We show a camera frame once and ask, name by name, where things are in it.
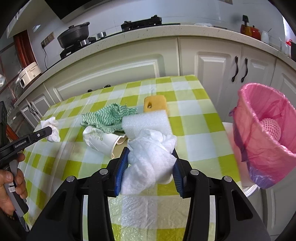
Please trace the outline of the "black cooking pot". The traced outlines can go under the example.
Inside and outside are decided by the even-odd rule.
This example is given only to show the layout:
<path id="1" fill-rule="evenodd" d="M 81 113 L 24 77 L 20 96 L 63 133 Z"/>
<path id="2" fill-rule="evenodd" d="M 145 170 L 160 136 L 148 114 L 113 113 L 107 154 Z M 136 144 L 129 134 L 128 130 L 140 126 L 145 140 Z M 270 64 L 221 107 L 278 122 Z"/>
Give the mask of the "black cooking pot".
<path id="1" fill-rule="evenodd" d="M 86 40 L 89 37 L 89 22 L 80 25 L 71 25 L 67 30 L 58 36 L 58 42 L 63 49 L 66 49 L 77 42 Z"/>

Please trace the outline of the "white ceramic jar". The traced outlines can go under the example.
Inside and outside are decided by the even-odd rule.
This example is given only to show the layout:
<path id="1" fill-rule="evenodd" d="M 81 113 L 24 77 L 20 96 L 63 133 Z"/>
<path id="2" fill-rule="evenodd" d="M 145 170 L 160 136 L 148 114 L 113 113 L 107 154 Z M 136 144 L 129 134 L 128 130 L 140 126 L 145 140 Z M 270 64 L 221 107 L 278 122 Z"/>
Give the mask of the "white ceramic jar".
<path id="1" fill-rule="evenodd" d="M 269 44 L 269 35 L 268 35 L 267 31 L 262 31 L 261 41 L 266 43 L 266 44 Z"/>

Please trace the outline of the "white stool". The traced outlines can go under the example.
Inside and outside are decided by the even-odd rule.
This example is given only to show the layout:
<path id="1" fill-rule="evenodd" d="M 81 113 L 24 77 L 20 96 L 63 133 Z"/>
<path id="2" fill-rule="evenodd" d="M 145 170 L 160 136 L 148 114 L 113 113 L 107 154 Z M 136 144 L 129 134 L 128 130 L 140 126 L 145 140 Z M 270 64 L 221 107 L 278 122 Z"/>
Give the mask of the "white stool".
<path id="1" fill-rule="evenodd" d="M 247 197 L 250 197 L 258 189 L 258 186 L 251 181 L 247 163 L 242 161 L 241 151 L 234 141 L 233 123 L 222 122 L 222 125 L 225 128 L 231 148 L 234 152 L 241 178 L 242 190 Z"/>

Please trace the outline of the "white plastic bag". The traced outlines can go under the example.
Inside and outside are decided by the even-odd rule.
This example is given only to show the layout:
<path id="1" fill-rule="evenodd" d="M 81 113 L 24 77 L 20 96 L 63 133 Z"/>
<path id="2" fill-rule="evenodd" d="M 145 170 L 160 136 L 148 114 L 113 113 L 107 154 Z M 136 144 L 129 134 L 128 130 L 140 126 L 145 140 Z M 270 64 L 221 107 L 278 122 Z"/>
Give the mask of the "white plastic bag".
<path id="1" fill-rule="evenodd" d="M 195 26 L 213 27 L 211 23 L 195 23 Z"/>

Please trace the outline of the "pink bagged trash bin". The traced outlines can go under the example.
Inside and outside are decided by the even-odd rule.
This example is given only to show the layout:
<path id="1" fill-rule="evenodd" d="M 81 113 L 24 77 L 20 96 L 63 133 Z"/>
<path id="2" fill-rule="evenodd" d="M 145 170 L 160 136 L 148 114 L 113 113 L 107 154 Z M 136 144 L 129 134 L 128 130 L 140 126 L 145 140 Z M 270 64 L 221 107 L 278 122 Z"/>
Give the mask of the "pink bagged trash bin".
<path id="1" fill-rule="evenodd" d="M 290 101 L 272 87 L 248 83 L 238 90 L 237 105 L 229 114 L 252 182 L 267 189 L 283 180 L 295 168 L 295 108 Z M 261 121 L 266 118 L 279 125 L 279 140 L 264 130 Z"/>

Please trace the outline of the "white foam sheet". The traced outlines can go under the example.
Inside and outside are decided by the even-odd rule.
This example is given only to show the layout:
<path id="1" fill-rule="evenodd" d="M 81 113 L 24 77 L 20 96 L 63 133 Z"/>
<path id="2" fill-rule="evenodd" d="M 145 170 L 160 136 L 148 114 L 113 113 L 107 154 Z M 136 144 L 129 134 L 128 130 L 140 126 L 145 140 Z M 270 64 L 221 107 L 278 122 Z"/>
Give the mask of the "white foam sheet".
<path id="1" fill-rule="evenodd" d="M 121 126 L 126 136 L 133 140 L 141 130 L 159 131 L 164 135 L 172 135 L 172 129 L 165 110 L 156 110 L 146 113 L 124 116 Z"/>

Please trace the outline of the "green striped cloth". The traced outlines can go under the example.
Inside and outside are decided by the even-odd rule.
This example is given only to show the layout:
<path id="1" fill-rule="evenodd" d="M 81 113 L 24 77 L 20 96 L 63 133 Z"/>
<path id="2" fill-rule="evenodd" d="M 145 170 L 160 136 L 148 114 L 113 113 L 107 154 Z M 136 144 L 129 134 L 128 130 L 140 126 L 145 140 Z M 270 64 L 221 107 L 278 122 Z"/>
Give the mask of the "green striped cloth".
<path id="1" fill-rule="evenodd" d="M 92 126 L 105 133 L 123 132 L 122 119 L 134 115 L 137 108 L 129 108 L 118 103 L 109 104 L 95 112 L 82 114 L 81 126 Z"/>

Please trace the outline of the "pink foam net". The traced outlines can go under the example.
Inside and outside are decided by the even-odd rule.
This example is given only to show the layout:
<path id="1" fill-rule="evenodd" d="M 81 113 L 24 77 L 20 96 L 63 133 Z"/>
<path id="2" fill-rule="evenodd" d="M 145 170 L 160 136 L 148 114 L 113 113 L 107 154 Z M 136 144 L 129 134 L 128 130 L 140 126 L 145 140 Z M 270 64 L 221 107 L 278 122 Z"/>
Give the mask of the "pink foam net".
<path id="1" fill-rule="evenodd" d="M 272 118 L 265 118 L 261 122 L 263 129 L 269 133 L 276 141 L 280 140 L 281 128 L 276 120 Z"/>

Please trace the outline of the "white tissue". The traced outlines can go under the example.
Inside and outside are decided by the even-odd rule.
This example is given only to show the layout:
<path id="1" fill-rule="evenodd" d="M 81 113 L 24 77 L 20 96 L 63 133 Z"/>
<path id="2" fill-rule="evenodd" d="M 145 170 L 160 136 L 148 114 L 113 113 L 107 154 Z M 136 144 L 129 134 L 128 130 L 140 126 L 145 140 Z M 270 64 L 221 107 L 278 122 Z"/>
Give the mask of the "white tissue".
<path id="1" fill-rule="evenodd" d="M 175 135 L 144 129 L 128 141 L 128 168 L 124 171 L 121 191 L 123 195 L 138 195 L 155 184 L 169 184 L 173 178 L 176 157 L 172 155 L 177 143 Z"/>

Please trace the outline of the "yellow sponge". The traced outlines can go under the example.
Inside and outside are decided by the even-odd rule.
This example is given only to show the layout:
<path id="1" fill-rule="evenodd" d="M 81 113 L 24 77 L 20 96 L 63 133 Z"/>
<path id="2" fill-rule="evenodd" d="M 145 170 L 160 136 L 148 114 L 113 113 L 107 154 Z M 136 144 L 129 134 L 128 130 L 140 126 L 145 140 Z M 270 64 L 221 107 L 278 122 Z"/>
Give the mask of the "yellow sponge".
<path id="1" fill-rule="evenodd" d="M 165 110 L 169 114 L 167 100 L 164 95 L 152 95 L 144 99 L 144 113 Z"/>

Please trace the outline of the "white rice cooker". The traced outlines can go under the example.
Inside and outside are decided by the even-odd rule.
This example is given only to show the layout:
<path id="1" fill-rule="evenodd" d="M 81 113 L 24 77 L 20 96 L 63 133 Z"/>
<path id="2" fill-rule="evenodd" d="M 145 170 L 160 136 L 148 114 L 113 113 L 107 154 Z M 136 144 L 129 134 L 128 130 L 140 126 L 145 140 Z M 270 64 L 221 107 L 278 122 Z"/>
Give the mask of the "white rice cooker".
<path id="1" fill-rule="evenodd" d="M 19 74 L 20 86 L 25 88 L 30 82 L 41 75 L 41 69 L 36 62 L 29 64 Z"/>

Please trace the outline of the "dark grey inner pot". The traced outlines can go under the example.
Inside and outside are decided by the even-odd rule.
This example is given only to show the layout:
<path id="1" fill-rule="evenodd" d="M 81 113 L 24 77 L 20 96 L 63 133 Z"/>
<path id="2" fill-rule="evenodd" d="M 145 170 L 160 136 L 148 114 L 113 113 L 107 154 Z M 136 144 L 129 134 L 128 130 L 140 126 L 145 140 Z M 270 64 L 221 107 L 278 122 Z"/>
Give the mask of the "dark grey inner pot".
<path id="1" fill-rule="evenodd" d="M 291 44 L 290 55 L 292 60 L 296 62 L 296 43 L 290 42 L 290 44 Z"/>

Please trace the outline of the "amber oil bottle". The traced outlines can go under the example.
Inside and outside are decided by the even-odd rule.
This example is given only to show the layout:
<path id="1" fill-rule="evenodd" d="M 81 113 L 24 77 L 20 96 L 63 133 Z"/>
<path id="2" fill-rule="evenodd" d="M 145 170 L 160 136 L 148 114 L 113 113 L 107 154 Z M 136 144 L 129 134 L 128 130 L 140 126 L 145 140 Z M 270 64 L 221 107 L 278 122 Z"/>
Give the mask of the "amber oil bottle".
<path id="1" fill-rule="evenodd" d="M 251 37 L 252 33 L 251 33 L 251 28 L 248 25 L 249 23 L 248 16 L 242 15 L 242 21 L 243 21 L 243 24 L 241 25 L 240 33 Z"/>

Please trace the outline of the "red lidded pot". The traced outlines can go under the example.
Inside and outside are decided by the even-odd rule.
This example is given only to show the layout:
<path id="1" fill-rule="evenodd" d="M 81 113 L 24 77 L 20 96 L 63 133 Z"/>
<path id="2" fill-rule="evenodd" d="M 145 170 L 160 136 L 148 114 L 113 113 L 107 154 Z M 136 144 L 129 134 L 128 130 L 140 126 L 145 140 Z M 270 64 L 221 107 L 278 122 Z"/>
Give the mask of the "red lidded pot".
<path id="1" fill-rule="evenodd" d="M 252 27 L 250 27 L 250 30 L 251 30 L 251 36 L 254 39 L 261 40 L 261 34 L 260 34 L 259 29 L 257 29 L 255 26 L 252 26 Z"/>

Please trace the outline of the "crushed white paper cup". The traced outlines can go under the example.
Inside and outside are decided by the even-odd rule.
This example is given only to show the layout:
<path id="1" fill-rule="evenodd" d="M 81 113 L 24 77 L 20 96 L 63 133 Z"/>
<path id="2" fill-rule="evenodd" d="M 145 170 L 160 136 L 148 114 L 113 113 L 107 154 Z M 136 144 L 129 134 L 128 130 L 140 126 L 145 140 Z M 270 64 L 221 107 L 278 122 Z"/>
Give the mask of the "crushed white paper cup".
<path id="1" fill-rule="evenodd" d="M 125 134 L 105 133 L 93 126 L 86 127 L 82 135 L 86 145 L 110 158 L 114 158 L 114 148 L 126 140 Z"/>

